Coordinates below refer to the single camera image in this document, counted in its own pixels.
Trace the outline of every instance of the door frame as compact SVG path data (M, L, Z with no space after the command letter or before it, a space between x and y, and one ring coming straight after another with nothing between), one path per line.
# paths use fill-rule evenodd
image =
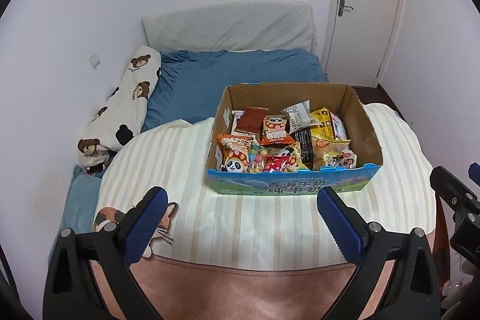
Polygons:
M383 55L383 60L380 65L380 69L378 71L378 74L375 78L375 81L373 82L372 87L377 87L378 83L382 79L382 76L388 66L388 63L390 62L390 57L392 55L392 50L393 47L395 46L395 43L397 42L397 37L398 37L398 29L400 26L400 22L402 19L402 10L403 10L403 4L404 0L398 0L397 4L397 10L395 12L395 19L393 22L393 27L392 27L392 32L390 34L390 38L388 40L388 45L385 51L385 54ZM330 48L332 46L332 40L333 40L333 31L335 28L335 19L337 18L337 8L338 8L338 0L330 0L330 8L328 12L328 22L327 22L327 31L325 35L325 44L323 45L323 53L322 53L322 60L320 62L320 66L323 70L323 72L326 71L327 68L327 63L328 63L328 57L330 55Z

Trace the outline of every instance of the door handle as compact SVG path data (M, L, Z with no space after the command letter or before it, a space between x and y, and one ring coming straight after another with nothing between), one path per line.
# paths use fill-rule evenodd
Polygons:
M353 11L353 7L352 6L346 6L345 5L345 0L340 0L340 7L338 8L338 16L342 16L343 15L343 9L344 8L348 8L348 9L351 9Z

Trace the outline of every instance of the striped blanket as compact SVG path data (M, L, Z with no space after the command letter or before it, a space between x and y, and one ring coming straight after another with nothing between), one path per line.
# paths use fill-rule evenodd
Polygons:
M383 167L358 192L340 193L368 221L409 232L435 228L431 165L410 127L389 107L364 106L383 152ZM316 196L220 195L209 185L205 161L213 119L177 120L140 134L116 156L100 188L103 207L127 211L152 186L178 204L169 236L153 239L152 252L190 263L273 271L344 263L316 209Z

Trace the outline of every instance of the cat print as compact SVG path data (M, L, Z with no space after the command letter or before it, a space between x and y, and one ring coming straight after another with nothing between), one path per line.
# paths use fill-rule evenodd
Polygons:
M152 240L153 239L163 239L170 245L173 244L173 238L169 236L169 228L170 228L170 223L172 218L175 216L176 212L178 209L178 204L176 202L170 202L167 207L166 207L166 212L163 215L162 219L158 223L157 229L155 229L155 232L150 239L150 242L148 243L148 246L145 248L145 251L143 252L143 257L144 258L149 258L152 256ZM125 216L125 213L112 208L110 206L106 206L102 209L100 209L97 213L97 216L95 217L94 225L93 225L93 230L95 232L100 231L103 226L108 223L108 222L113 222L113 223L119 223L122 218Z

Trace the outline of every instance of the white pillow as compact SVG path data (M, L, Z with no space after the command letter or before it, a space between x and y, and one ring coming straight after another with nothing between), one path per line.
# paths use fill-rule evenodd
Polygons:
M130 61L118 87L98 111L78 142L80 165L108 165L110 151L119 151L140 133L147 103L160 77L161 57L155 49L142 46Z

